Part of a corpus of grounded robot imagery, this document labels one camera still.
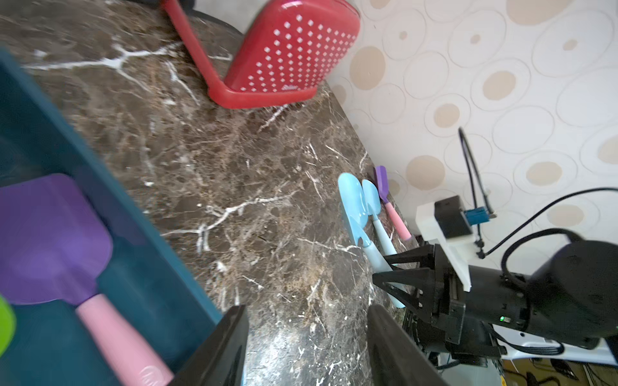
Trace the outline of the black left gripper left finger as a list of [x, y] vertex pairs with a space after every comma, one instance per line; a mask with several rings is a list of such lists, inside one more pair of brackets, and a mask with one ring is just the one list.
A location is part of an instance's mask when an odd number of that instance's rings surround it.
[[248, 335], [247, 307], [231, 307], [170, 384], [243, 385]]

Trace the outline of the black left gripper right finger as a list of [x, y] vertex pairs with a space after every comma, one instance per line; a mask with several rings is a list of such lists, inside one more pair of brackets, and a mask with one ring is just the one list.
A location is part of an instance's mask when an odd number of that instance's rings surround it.
[[382, 305], [368, 308], [367, 344], [375, 385], [447, 386], [434, 365]]

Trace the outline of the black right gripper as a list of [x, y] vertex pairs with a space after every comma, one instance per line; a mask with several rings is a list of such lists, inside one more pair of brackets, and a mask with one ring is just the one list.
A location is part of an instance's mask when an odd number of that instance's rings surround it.
[[[523, 290], [500, 270], [471, 266], [473, 280], [466, 292], [440, 245], [425, 244], [405, 252], [385, 256], [390, 265], [419, 263], [413, 270], [374, 273], [373, 284], [392, 295], [416, 316], [431, 316], [434, 300], [439, 300], [435, 326], [448, 338], [460, 338], [464, 320], [472, 318], [518, 331], [529, 326], [531, 305]], [[435, 291], [435, 285], [443, 289]]]

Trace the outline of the light blue shovel mint handle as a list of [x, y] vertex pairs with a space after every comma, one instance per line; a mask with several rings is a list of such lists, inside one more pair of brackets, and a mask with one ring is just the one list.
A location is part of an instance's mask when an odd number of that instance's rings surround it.
[[344, 226], [352, 243], [363, 249], [374, 273], [391, 272], [393, 269], [365, 231], [365, 226], [372, 219], [380, 245], [386, 249], [387, 254], [397, 253], [378, 218], [380, 211], [374, 213], [374, 210], [370, 208], [368, 196], [365, 194], [365, 186], [368, 186], [370, 181], [364, 179], [360, 182], [356, 176], [342, 173], [337, 183], [341, 202], [344, 205]]

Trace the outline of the purple shovel pink handle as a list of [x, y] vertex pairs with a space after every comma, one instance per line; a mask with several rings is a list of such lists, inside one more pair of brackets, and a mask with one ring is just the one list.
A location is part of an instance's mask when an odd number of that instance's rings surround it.
[[412, 235], [408, 230], [406, 224], [404, 223], [402, 217], [398, 214], [394, 205], [389, 201], [389, 183], [388, 183], [388, 173], [384, 166], [376, 166], [374, 168], [375, 175], [378, 184], [378, 194], [383, 202], [387, 215], [394, 225], [394, 229], [399, 237], [403, 241], [409, 241], [412, 239]]
[[1, 189], [2, 296], [18, 306], [67, 302], [122, 384], [167, 385], [172, 371], [98, 290], [112, 252], [106, 226], [67, 175]]

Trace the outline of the green shovel orange handle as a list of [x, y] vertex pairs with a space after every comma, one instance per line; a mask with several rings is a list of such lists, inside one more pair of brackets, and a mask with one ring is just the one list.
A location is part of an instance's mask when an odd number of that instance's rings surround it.
[[0, 355], [10, 346], [16, 330], [16, 316], [9, 302], [0, 296]]

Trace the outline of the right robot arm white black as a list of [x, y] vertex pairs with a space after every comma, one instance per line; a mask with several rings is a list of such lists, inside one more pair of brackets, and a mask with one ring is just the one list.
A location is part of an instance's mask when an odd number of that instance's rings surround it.
[[576, 241], [531, 275], [471, 266], [470, 291], [438, 245], [387, 257], [373, 283], [415, 317], [415, 342], [455, 360], [617, 363], [617, 247]]

